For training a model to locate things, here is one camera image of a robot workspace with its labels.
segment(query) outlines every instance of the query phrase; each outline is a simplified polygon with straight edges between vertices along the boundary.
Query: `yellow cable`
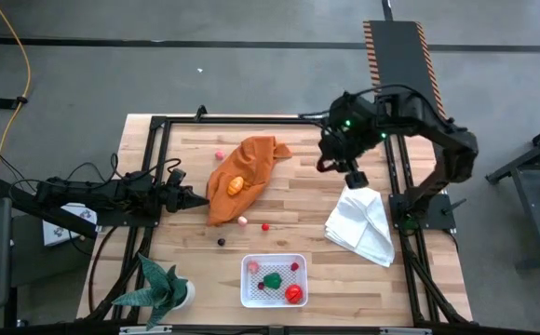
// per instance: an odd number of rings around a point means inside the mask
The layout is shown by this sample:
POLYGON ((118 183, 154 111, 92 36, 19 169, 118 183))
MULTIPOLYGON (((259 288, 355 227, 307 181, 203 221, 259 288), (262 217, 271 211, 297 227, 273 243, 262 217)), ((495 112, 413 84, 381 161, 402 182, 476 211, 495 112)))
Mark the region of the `yellow cable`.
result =
MULTIPOLYGON (((24 92, 21 95, 23 98, 27 98, 26 95, 28 94, 28 89, 30 88, 30 81, 32 80, 32 70, 30 69, 30 62, 28 61, 28 55, 26 55, 26 50, 24 49, 24 46, 21 44, 21 41, 18 38, 18 35, 16 34, 16 31, 13 29, 13 27, 7 20, 6 15, 3 13, 3 11, 1 11, 1 8, 0 8, 0 15, 1 15, 1 18, 3 18, 3 21, 6 23, 9 30, 11 31, 11 34, 13 34, 13 37, 16 39, 16 42, 18 42, 18 46, 20 46, 21 54, 23 55, 24 60, 26 61, 26 72, 28 74, 28 78, 26 80, 26 88, 24 89, 24 92)), ((9 122, 7 122, 6 130, 3 132, 3 136, 1 136, 0 154, 1 154, 1 150, 3 149, 3 143, 6 141, 7 133, 9 132, 9 127, 13 123, 13 120, 16 118, 16 116, 18 116, 18 113, 20 112, 22 105, 23 103, 18 101, 18 107, 16 107, 16 110, 9 118, 9 122)))

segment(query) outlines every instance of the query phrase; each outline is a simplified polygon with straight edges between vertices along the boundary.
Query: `gray floor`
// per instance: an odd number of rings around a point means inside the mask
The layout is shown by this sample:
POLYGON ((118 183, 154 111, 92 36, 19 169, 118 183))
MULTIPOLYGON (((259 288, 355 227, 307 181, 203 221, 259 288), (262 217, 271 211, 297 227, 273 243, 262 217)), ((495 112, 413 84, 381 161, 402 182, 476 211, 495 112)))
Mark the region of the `gray floor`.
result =
MULTIPOLYGON (((379 0, 1 3, 24 36, 360 42, 360 21, 382 18, 379 0)), ((396 19, 421 21, 431 43, 540 45, 540 0, 393 0, 392 6, 396 19)), ((1 21, 0 34, 7 34, 1 21)), ((84 161, 106 171, 129 113, 192 113, 201 103, 217 113, 313 112, 344 88, 371 84, 365 52, 355 50, 28 47, 28 53, 31 102, 4 150, 28 178, 62 176, 84 161)), ((480 145, 474 178, 449 189, 454 199, 468 198, 455 215, 473 316, 488 326, 540 330, 540 270, 514 269, 540 252, 533 230, 514 186, 483 179, 528 150, 540 131, 540 54, 432 58, 448 114, 480 145)), ((0 46, 1 94, 20 94, 24 82, 18 49, 0 46)), ((9 115, 0 112, 0 131, 9 115)), ((4 169, 3 177, 11 180, 4 169)), ((72 320, 85 272, 25 288, 20 316, 35 324, 72 320)))

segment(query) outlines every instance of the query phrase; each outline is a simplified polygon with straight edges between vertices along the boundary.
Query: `wooden table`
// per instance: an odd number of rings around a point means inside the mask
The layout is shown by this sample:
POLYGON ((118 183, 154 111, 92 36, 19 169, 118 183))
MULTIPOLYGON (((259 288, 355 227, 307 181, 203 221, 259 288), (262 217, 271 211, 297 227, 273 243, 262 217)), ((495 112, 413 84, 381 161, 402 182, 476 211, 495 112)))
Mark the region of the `wooden table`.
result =
MULTIPOLYGON (((130 114, 119 146, 119 171, 139 170, 146 143, 149 114, 130 114)), ((274 135, 285 142, 293 158, 278 163, 263 194, 244 214, 246 228, 235 222, 220 228, 206 226, 207 207, 169 214, 162 220, 152 241, 150 258, 163 268, 177 264, 178 274, 196 285, 196 299, 187 309, 169 313, 168 324, 288 326, 411 326, 412 316, 397 233, 391 231, 396 256, 389 268, 367 261, 324 238, 324 223, 344 187, 344 175, 318 173, 319 131, 313 126, 274 125, 173 125, 167 158, 182 160, 187 172, 183 185, 206 193, 209 174, 219 166, 216 150, 230 153, 249 136, 274 135), (269 232, 260 225, 270 223, 269 232), (216 241, 226 239, 219 247, 216 241), (241 259, 250 253, 301 253, 307 260, 309 302, 301 309, 249 309, 239 298, 241 259)), ((159 147, 160 135, 155 148, 159 147)), ((398 146, 399 184, 404 190, 398 146)), ((412 175, 419 183, 434 164, 431 143, 407 139, 412 175)), ((370 187, 382 194, 387 206, 391 193, 385 148, 365 153, 358 160, 370 187)), ((128 229, 119 228, 104 247, 94 280, 95 303, 104 298, 119 276, 128 229)), ((103 234, 97 240, 100 244, 103 234)), ((426 231, 425 243, 435 282, 458 312, 470 319, 463 275, 453 241, 442 232, 426 231)), ((88 314, 88 285, 78 317, 88 314)), ((427 316, 425 291, 418 285, 422 311, 427 316)), ((142 308, 145 323, 149 308, 142 308)))

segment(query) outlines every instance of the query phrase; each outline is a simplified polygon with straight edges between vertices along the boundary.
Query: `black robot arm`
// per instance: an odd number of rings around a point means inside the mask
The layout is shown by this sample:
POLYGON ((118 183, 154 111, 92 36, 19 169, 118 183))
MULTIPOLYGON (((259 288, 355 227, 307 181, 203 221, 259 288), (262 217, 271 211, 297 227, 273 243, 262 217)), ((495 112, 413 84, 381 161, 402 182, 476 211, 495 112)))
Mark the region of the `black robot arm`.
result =
POLYGON ((194 194, 192 186, 181 186, 185 172, 174 168, 167 179, 157 185, 144 171, 128 173, 118 180, 105 182, 66 181, 49 178, 40 181, 35 200, 45 207, 60 207, 78 202, 95 211, 119 210, 153 216, 162 206, 168 212, 207 205, 209 200, 194 194))
POLYGON ((388 135, 420 135, 443 148, 434 171, 418 186, 405 191, 405 211, 425 215, 428 202, 450 182, 471 177, 478 153, 477 140, 453 119, 442 119, 424 96, 410 87, 394 86, 375 96, 374 102, 347 92, 335 100, 318 119, 322 127, 317 170, 345 172, 346 183, 355 189, 368 185, 358 171, 356 158, 374 148, 388 135))

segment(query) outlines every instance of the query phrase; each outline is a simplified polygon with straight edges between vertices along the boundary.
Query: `potted plant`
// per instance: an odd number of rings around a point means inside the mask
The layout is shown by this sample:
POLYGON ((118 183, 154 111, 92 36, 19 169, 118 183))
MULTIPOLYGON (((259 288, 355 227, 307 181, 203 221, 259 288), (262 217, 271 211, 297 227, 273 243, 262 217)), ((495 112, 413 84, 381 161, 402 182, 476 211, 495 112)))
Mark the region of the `potted plant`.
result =
POLYGON ((177 265, 165 272, 160 265, 138 254, 142 262, 142 272, 150 283, 149 288, 141 288, 126 293, 113 301, 123 306, 152 306, 146 330, 156 326, 171 310, 178 310, 192 303, 196 296, 194 284, 175 274, 177 265))

